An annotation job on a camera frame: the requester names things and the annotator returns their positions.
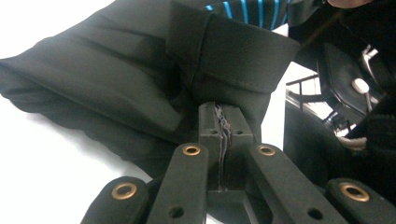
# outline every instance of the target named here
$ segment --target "white surface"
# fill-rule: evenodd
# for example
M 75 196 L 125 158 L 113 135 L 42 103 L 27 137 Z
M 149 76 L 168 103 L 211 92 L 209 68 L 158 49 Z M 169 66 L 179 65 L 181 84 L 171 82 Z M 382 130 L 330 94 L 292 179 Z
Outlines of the white surface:
M 0 58 L 32 47 L 89 17 L 113 0 L 0 1 Z M 283 147 L 285 80 L 273 94 L 263 140 Z M 18 110 L 0 96 L 0 223 L 79 223 L 114 178 L 150 177 L 83 132 Z

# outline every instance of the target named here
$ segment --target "blue striped fabric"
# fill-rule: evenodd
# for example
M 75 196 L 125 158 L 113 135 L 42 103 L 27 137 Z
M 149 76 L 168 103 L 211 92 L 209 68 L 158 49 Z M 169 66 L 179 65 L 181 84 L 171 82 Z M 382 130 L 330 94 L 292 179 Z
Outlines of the blue striped fabric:
M 291 0 L 230 0 L 208 5 L 205 8 L 229 19 L 274 30 L 279 24 L 283 25 L 287 22 L 287 5 L 290 2 Z
M 277 14 L 279 13 L 279 0 L 274 0 L 274 2 L 275 2 L 274 17 L 273 17 L 273 22 L 271 23 L 271 30 L 275 29 L 276 18 L 277 18 Z
M 244 21 L 246 24 L 248 24 L 248 7 L 247 7 L 247 1 L 246 0 L 241 0 L 242 3 L 242 11 L 244 12 Z
M 223 2 L 223 5 L 225 7 L 225 10 L 227 11 L 228 19 L 232 19 L 233 18 L 233 13 L 231 12 L 230 4 L 228 2 Z
M 213 11 L 213 7 L 210 6 L 210 5 L 209 5 L 209 6 L 206 6 L 206 9 L 209 10 L 209 11 Z
M 282 25 L 286 23 L 286 20 L 288 19 L 288 9 L 286 8 L 286 13 L 285 13 L 285 17 L 283 17 L 282 20 Z
M 262 4 L 262 0 L 259 1 L 259 26 L 262 28 L 264 26 L 264 5 Z

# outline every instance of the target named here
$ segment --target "metal bar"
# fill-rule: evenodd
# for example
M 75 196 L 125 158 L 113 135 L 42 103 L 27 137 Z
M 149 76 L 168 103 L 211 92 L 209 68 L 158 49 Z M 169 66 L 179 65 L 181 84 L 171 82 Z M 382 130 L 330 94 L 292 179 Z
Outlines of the metal bar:
M 329 181 L 326 197 L 349 223 L 395 223 L 396 207 L 359 181 Z
M 253 146 L 247 166 L 274 214 L 272 223 L 347 223 L 279 148 Z
M 176 148 L 147 223 L 205 223 L 207 165 L 206 147 Z
M 294 84 L 297 84 L 297 83 L 302 83 L 304 81 L 307 81 L 307 80 L 310 80 L 310 79 L 313 79 L 313 78 L 317 78 L 317 77 L 319 77 L 319 75 L 313 75 L 313 76 L 310 76 L 310 77 L 304 77 L 304 78 L 301 78 L 301 79 L 298 79 L 298 80 L 295 80 L 295 81 L 292 81 L 292 82 L 288 82 L 288 83 L 286 83 L 286 86 L 291 86 L 291 85 L 294 85 Z
M 293 99 L 298 99 L 299 102 L 303 102 L 303 103 L 325 102 L 330 97 L 330 95 L 328 94 L 299 95 L 292 91 L 289 91 L 288 95 L 289 97 Z
M 145 182 L 134 177 L 120 177 L 105 185 L 81 224 L 140 223 L 148 201 Z

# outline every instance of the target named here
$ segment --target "black cloth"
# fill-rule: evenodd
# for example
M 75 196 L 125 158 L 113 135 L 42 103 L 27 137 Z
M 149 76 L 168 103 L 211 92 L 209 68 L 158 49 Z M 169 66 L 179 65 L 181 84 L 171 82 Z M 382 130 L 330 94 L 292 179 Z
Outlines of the black cloth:
M 351 135 L 366 136 L 368 157 L 353 162 L 360 180 L 396 204 L 396 1 L 374 0 L 346 10 L 341 18 L 349 31 L 378 50 L 373 75 L 387 96 Z
M 260 141 L 270 94 L 298 44 L 205 9 L 216 3 L 118 0 L 1 60 L 0 93 L 152 176 L 190 140 L 198 105 L 208 101 L 239 106 Z

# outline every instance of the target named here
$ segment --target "hole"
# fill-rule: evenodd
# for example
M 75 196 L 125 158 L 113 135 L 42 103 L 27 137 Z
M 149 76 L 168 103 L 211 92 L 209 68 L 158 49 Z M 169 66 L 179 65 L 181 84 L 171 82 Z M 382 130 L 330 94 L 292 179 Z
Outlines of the hole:
M 263 152 L 263 153 L 270 153 L 270 152 L 271 152 L 271 148 L 262 147 L 262 152 Z
M 309 209 L 308 210 L 308 215 L 310 217 L 312 217 L 313 219 L 316 219 L 316 220 L 322 220 L 323 219 L 323 214 L 321 214 L 321 212 L 318 209 L 316 209 L 316 208 Z
M 358 202 L 368 202 L 370 200 L 369 194 L 360 187 L 351 183 L 341 183 L 339 185 L 341 192 L 348 198 Z
M 361 197 L 361 198 L 363 197 L 363 195 L 361 194 L 361 192 L 358 189 L 349 187 L 349 188 L 346 188 L 346 191 L 350 194 L 357 196 L 357 197 Z
M 276 153 L 273 148 L 265 147 L 265 146 L 259 147 L 258 150 L 264 156 L 274 156 Z
M 123 186 L 117 190 L 117 193 L 119 195 L 125 195 L 129 192 L 131 192 L 131 187 L 129 187 L 129 186 Z
M 197 149 L 196 149 L 195 147 L 190 147 L 190 148 L 187 148 L 186 151 L 187 151 L 188 153 L 192 154 L 192 153 L 197 152 Z
M 180 218 L 184 215 L 184 209 L 182 207 L 174 207 L 169 211 L 169 217 Z

